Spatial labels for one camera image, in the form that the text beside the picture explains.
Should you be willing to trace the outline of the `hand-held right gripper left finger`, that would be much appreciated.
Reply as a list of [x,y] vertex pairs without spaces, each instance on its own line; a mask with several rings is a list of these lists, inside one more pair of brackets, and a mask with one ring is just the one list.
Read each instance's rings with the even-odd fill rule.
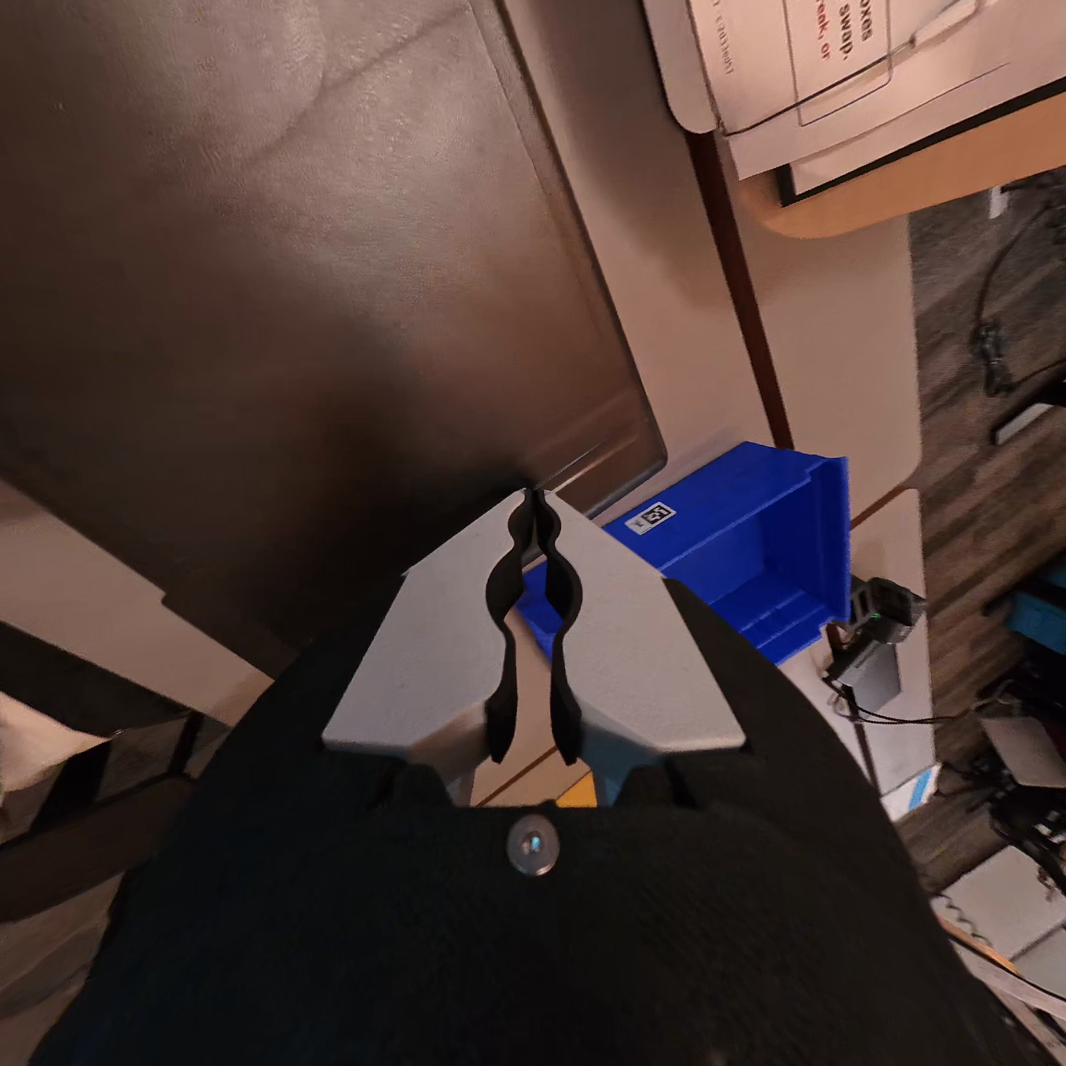
[[461,807],[517,718],[515,637],[534,492],[518,490],[407,570],[325,726],[327,750],[429,766]]

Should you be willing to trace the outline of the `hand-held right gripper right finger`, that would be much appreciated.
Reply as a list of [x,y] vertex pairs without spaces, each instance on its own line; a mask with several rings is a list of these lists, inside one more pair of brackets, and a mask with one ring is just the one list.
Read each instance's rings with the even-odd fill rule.
[[560,755],[584,762],[598,805],[636,768],[687,753],[739,752],[745,732],[667,582],[563,501],[533,494],[551,644],[551,726]]

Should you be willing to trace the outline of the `white desk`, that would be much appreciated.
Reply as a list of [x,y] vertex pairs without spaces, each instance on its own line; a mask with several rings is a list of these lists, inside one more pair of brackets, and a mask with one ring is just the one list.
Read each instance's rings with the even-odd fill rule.
[[[666,451],[601,513],[734,445],[846,457],[858,572],[922,584],[907,224],[803,241],[740,205],[711,138],[673,122],[639,2],[500,2]],[[185,620],[160,587],[6,482],[2,618],[154,695],[238,720],[276,675]]]

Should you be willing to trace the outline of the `blue plastic bin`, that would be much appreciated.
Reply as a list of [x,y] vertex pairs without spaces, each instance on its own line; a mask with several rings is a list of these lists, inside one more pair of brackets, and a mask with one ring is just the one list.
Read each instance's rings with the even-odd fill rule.
[[778,666],[844,620],[850,529],[844,457],[756,443],[734,446],[604,527]]

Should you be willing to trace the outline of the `grey box device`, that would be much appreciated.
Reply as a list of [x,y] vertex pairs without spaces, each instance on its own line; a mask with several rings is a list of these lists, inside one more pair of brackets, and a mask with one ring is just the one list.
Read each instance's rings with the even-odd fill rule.
[[861,712],[881,713],[902,692],[898,648],[859,637],[833,652],[823,680],[835,692],[851,693]]

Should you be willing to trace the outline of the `blue and white packet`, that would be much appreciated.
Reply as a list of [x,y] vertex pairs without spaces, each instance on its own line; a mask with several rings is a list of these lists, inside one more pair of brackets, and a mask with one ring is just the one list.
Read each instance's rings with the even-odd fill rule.
[[898,823],[926,804],[937,792],[942,770],[942,763],[933,763],[883,794],[882,806],[890,822]]

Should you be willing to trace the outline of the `grey flat plate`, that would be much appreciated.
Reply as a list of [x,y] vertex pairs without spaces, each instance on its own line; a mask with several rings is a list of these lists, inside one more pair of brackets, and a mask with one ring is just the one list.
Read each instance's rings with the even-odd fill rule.
[[1028,715],[984,715],[980,720],[1010,776],[1030,789],[1065,789],[1065,761],[1045,725]]

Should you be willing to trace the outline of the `teal box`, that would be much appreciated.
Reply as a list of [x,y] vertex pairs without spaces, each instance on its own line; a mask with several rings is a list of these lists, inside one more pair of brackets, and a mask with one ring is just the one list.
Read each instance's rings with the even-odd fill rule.
[[1048,566],[1010,595],[1006,629],[1065,656],[1065,564]]

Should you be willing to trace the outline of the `light wooden board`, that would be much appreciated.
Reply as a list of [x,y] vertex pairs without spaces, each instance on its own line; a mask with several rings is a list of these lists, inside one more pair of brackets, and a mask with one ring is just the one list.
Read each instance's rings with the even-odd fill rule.
[[1065,96],[1027,107],[790,207],[773,174],[741,180],[734,197],[770,233],[822,239],[912,214],[1065,163]]

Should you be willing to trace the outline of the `black framed sheet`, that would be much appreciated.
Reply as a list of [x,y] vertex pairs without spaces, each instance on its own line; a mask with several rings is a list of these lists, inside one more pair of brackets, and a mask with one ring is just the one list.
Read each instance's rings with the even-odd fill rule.
[[1014,99],[995,104],[960,122],[946,126],[941,130],[928,132],[926,138],[915,140],[912,144],[899,145],[892,152],[873,155],[862,162],[856,162],[851,167],[845,166],[847,161],[846,145],[841,145],[827,154],[818,154],[815,157],[777,167],[774,169],[773,176],[778,203],[782,207],[798,204],[819,193],[839,188],[846,184],[847,181],[871,174],[875,169],[886,167],[890,163],[920,154],[926,148],[944,143],[947,140],[958,138],[963,133],[1018,113],[1027,107],[1062,96],[1064,92],[1065,78],[1061,77],[1046,86],[1031,88]]

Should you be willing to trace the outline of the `white printed paper sheet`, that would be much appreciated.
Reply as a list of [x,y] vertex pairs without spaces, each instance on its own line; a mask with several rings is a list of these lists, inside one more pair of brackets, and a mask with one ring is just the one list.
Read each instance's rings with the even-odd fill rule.
[[643,7],[673,116],[725,138],[739,178],[784,172],[790,196],[1064,88],[1064,2]]

